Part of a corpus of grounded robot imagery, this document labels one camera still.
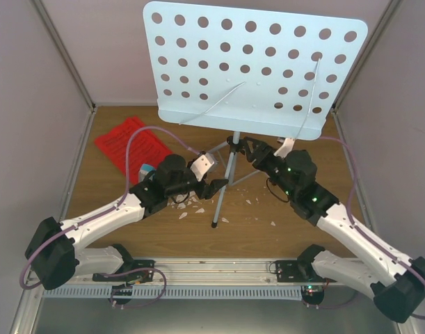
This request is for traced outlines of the blue metronome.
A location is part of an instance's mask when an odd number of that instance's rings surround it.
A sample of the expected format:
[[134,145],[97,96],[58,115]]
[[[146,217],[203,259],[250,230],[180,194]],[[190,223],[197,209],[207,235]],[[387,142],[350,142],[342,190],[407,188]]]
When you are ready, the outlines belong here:
[[138,181],[142,182],[146,177],[152,178],[152,175],[156,171],[156,168],[154,166],[151,166],[149,164],[143,164],[138,172]]

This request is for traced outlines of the light blue music stand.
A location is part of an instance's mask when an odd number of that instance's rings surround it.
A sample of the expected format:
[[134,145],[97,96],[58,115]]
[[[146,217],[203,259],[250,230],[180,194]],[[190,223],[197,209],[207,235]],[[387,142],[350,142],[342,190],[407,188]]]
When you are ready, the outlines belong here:
[[151,1],[165,122],[313,141],[368,35],[353,18]]

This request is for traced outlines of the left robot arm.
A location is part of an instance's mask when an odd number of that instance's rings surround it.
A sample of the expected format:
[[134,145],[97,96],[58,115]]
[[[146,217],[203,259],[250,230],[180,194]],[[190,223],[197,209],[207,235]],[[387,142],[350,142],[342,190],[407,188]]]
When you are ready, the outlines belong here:
[[76,276],[101,274],[124,281],[133,272],[132,259],[121,246],[91,249],[94,241],[130,223],[165,209],[169,199],[195,193],[210,199],[227,179],[206,181],[216,165],[209,154],[187,162],[170,154],[136,185],[113,202],[82,216],[58,222],[41,221],[25,251],[27,267],[38,277],[36,287],[53,290]]

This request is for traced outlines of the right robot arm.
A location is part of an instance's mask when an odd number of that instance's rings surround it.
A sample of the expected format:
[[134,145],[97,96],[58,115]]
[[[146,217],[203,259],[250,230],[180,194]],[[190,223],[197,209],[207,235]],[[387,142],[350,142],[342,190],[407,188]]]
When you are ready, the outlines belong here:
[[316,181],[317,167],[306,150],[279,154],[269,144],[251,137],[241,151],[252,166],[266,173],[287,196],[294,212],[342,243],[359,262],[310,246],[298,263],[298,275],[312,282],[319,276],[335,280],[369,297],[388,319],[405,323],[423,319],[415,310],[425,299],[425,258],[412,258],[383,241],[353,217],[329,190]]

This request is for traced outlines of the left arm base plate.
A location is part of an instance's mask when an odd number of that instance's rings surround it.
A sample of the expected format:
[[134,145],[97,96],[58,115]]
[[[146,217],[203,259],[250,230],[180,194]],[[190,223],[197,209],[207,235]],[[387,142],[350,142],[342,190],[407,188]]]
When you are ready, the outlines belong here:
[[114,297],[131,296],[133,286],[153,281],[154,260],[135,260],[125,262],[115,273],[106,276],[94,273],[92,280],[98,283],[113,283]]

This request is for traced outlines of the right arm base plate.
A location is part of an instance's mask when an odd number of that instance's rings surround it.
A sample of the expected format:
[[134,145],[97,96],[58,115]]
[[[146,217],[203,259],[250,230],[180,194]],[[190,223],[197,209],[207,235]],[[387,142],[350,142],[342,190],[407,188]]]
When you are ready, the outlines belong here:
[[303,260],[277,260],[274,264],[279,283],[305,283],[316,280],[316,274],[309,262]]

